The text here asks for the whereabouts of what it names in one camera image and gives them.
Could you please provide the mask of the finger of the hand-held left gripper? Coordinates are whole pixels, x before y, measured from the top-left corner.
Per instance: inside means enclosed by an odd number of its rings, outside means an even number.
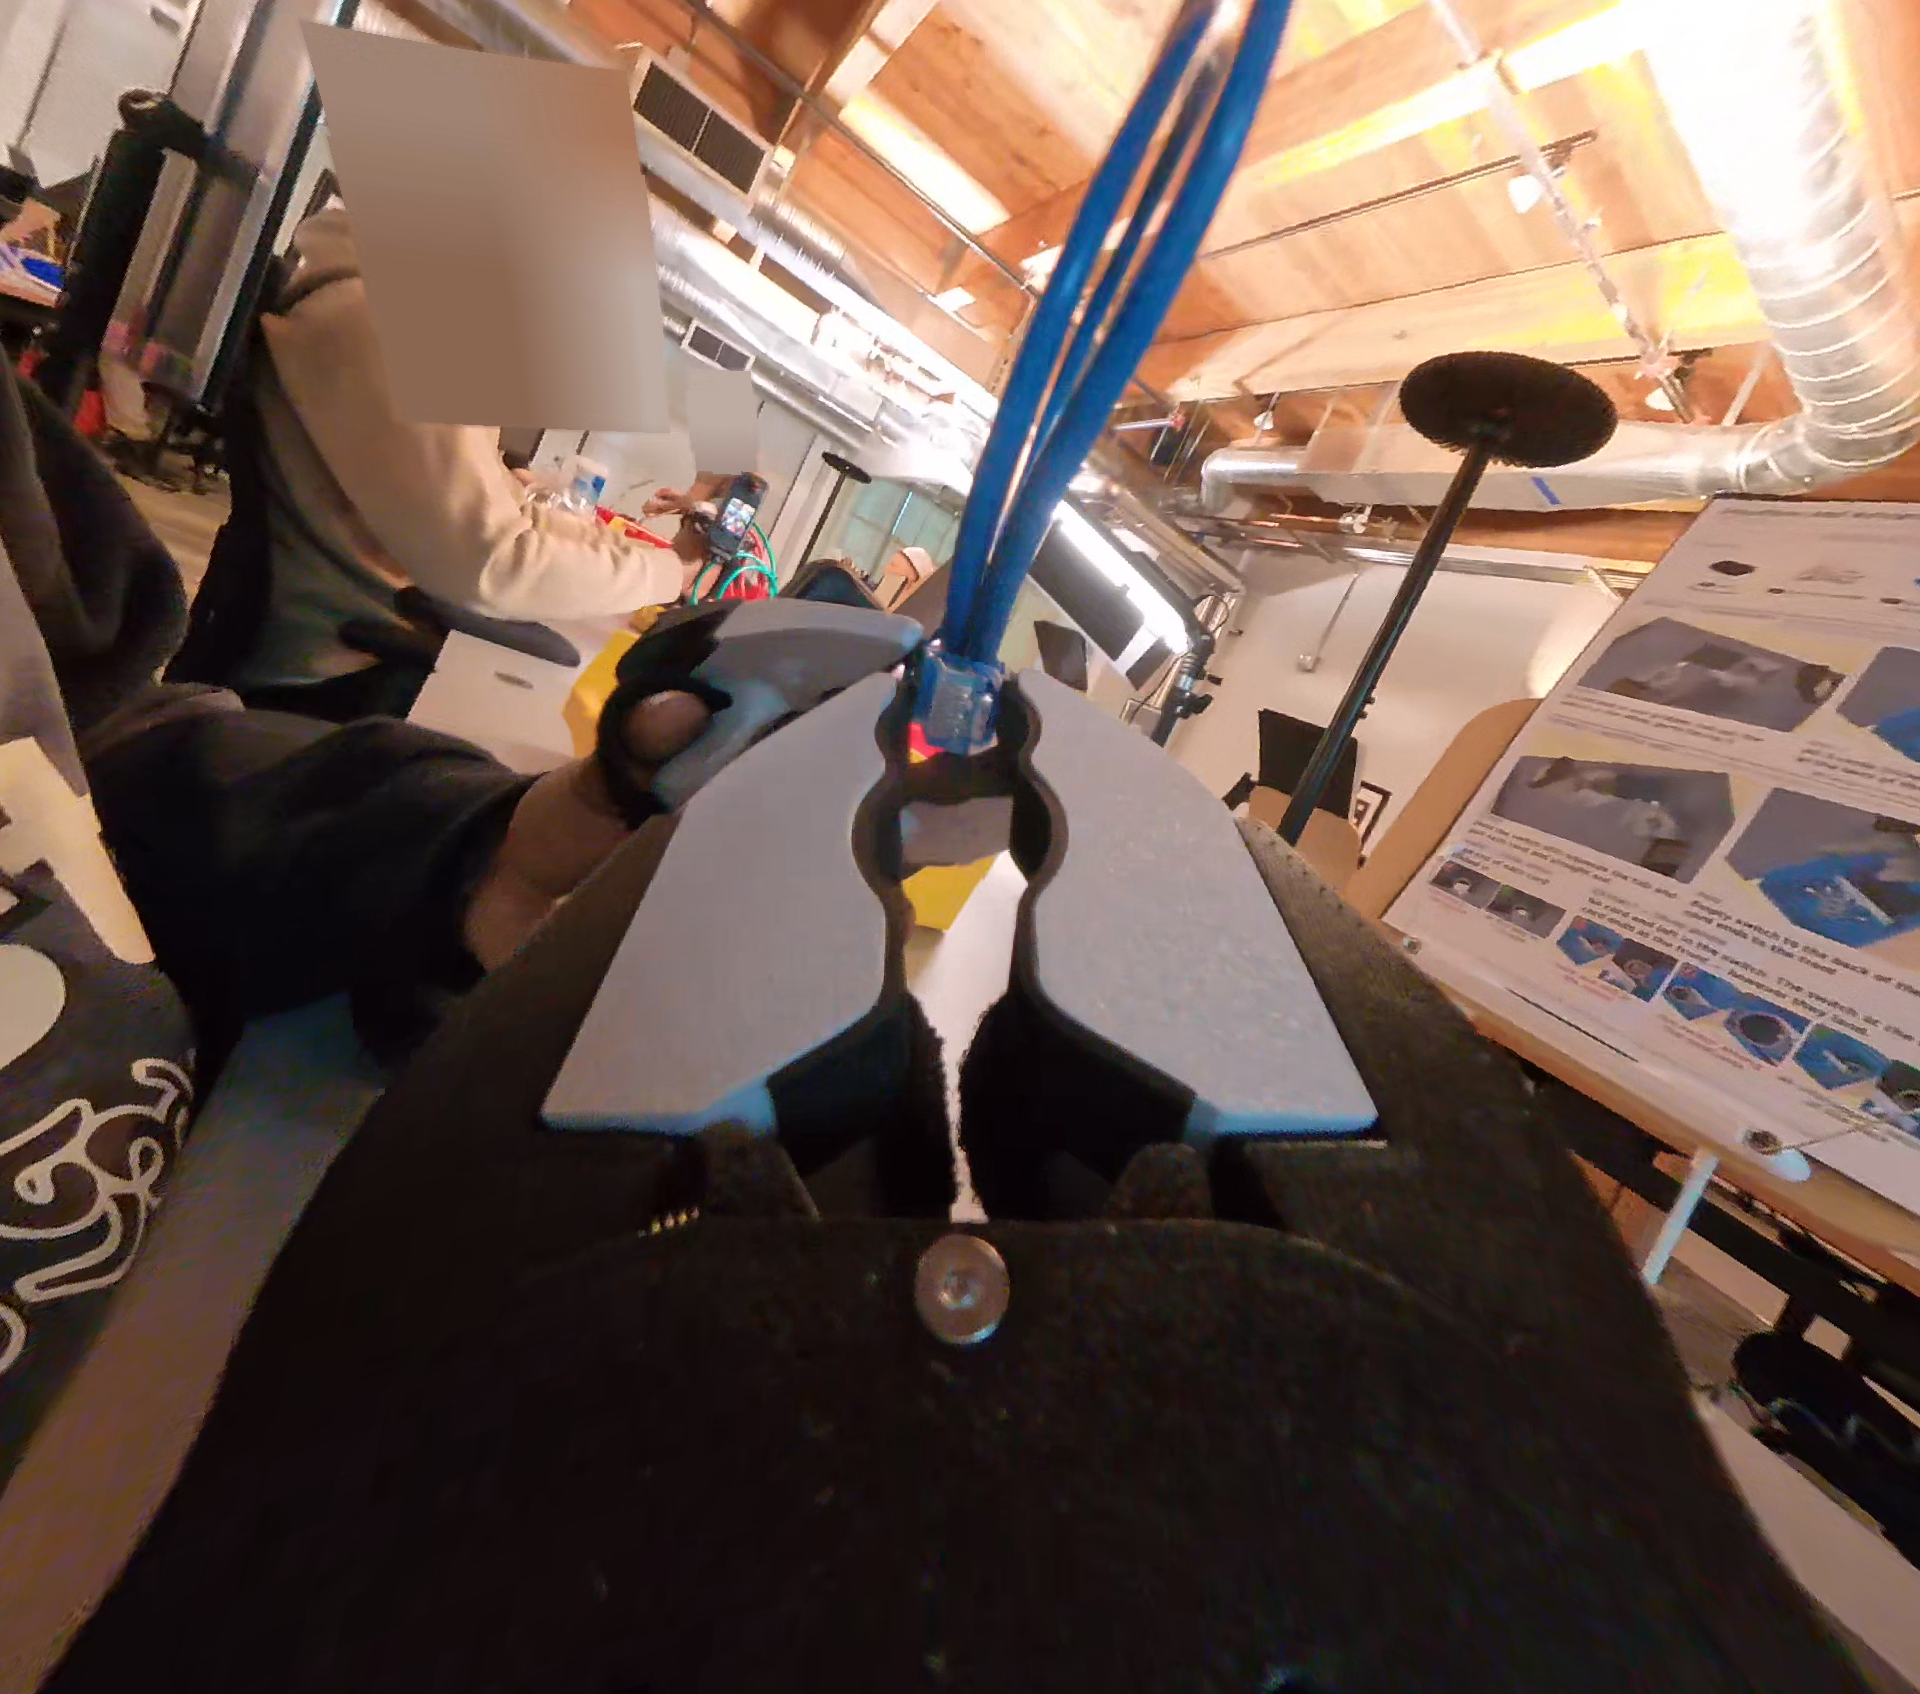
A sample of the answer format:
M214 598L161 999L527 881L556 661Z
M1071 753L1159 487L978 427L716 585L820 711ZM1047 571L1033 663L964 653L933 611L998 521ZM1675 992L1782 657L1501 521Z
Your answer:
M842 603L747 603L714 633L714 732L755 737L872 676L894 674L923 644L909 617Z

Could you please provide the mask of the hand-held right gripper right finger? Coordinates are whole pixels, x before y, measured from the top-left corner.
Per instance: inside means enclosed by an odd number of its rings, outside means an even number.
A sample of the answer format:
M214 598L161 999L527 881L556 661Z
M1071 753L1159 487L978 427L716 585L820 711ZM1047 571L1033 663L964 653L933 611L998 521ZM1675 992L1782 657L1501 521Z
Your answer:
M1380 1111L1219 799L1041 674L1017 722L1013 972L1040 1015L1173 1128L1358 1139Z

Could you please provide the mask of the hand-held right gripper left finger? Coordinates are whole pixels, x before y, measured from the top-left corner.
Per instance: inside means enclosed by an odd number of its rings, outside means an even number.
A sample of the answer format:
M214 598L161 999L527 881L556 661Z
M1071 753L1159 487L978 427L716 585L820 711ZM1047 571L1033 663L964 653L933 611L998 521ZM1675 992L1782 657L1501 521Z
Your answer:
M862 679L685 802L539 1105L556 1132L873 1139L912 1068L872 838L900 684Z

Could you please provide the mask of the person's left forearm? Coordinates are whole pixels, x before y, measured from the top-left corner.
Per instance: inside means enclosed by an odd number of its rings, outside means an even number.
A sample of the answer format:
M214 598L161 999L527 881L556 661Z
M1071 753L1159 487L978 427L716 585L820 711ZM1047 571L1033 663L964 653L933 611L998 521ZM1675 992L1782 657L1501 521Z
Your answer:
M207 1075L254 1023L337 996L395 1059L482 980L468 911L532 785L482 749L155 684L80 757Z

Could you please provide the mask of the person's left hand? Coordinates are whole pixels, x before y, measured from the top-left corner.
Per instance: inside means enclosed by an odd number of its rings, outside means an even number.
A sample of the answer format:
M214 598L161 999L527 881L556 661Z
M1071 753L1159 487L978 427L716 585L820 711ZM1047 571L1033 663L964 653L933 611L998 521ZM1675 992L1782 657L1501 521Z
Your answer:
M482 970L511 961L663 812L660 771L696 746L725 704L697 669L730 614L730 604L679 611L637 639L615 665L587 755L517 796L461 914L461 947Z

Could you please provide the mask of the black pole with disc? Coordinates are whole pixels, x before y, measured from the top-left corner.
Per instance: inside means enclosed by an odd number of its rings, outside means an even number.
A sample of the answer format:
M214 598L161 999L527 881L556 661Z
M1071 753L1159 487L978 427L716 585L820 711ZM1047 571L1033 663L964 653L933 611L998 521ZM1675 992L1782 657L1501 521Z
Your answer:
M1399 406L1408 428L1451 453L1455 466L1287 799L1278 836L1292 846L1321 811L1340 758L1377 696L1380 679L1486 473L1493 466L1525 475L1564 468L1591 459L1618 430L1613 402L1585 376L1559 362L1505 352L1459 352L1419 362L1402 380Z
M808 588L808 582L810 582L810 573L811 573L814 564L817 562L816 551L817 551L817 547L820 547L820 542L822 542L822 537L823 537L823 533L826 533L826 529L827 529L827 523L829 523L831 516L833 516L833 509L838 506L844 491L847 489L850 482L853 482L853 485L858 485L858 487L868 487L868 485L872 485L872 480L873 480L873 477L872 477L872 473L870 473L868 468L864 468L864 466L860 466L856 461L852 461L852 459L847 459L847 457L844 457L844 454L831 453L831 451L827 451L827 453L823 454L822 464L823 464L823 468L829 473L829 485L827 485L826 495L822 496L822 504L820 504L817 512L814 515L811 527L810 527L810 531L808 531L808 535L805 535L805 538L803 538L803 547L802 547L802 551L800 551L800 555L798 555L798 559L795 559L795 564L794 564L794 568L787 573L787 579L785 579L783 588L781 588L781 596L787 598L787 600L794 600L794 603L800 603L800 600L805 598L805 588Z

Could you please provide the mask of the yellow plastic bin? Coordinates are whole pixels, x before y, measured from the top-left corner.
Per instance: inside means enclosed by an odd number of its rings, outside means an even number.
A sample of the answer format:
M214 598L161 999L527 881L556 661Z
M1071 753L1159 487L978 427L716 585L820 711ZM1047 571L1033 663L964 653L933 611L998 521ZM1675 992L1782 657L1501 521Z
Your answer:
M611 701L618 665L637 643L639 636L628 629L610 635L563 699L562 721L575 761L586 761L593 751L602 713ZM928 864L908 875L901 892L915 925L947 933L998 860L1002 853L960 864Z

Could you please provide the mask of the studio light panel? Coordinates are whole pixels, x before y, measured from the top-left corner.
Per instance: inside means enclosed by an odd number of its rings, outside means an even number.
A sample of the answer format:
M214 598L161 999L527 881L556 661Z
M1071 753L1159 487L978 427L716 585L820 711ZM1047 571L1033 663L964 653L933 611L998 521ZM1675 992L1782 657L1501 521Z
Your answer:
M1027 581L1133 693L1219 636L1244 595L1229 564L1130 496L1064 499Z

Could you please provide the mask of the instruction poster board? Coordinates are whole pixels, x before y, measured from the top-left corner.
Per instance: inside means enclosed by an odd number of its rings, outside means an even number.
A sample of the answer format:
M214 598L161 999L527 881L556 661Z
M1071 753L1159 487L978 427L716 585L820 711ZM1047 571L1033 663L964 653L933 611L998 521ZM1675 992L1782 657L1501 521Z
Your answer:
M1915 506L1711 502L1384 923L1717 1149L1915 1212Z

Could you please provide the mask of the white poster stand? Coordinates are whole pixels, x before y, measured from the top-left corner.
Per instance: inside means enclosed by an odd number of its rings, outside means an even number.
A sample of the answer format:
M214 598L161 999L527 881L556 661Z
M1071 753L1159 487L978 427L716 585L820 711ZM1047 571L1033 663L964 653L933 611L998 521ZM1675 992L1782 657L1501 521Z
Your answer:
M1761 1127L1739 1127L1730 1146L1704 1145L1695 1149L1685 1162L1672 1203L1642 1253L1639 1282L1644 1289L1653 1291L1660 1287L1678 1245L1687 1235L1695 1212L1707 1197L1709 1185L1730 1154L1741 1154L1755 1162L1768 1177L1792 1186L1802 1186L1812 1180L1809 1154L1788 1145L1777 1132Z

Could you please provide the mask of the person's dark printed shirt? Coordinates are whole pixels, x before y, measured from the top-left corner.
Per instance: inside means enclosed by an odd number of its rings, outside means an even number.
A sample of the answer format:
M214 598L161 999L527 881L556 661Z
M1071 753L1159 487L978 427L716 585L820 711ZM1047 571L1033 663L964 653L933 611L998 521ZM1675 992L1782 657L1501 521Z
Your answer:
M193 1111L191 1031L85 777L184 621L179 571L124 485L3 362L3 1488L131 1272Z

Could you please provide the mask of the silver ventilation duct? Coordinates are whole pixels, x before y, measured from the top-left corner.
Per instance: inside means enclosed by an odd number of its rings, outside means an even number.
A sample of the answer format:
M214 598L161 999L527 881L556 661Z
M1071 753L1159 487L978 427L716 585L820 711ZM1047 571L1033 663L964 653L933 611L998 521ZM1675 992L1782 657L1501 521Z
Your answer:
M1410 0L1285 73L1164 356L1205 396L1451 346L1613 371L1788 487L1915 447L1915 0Z

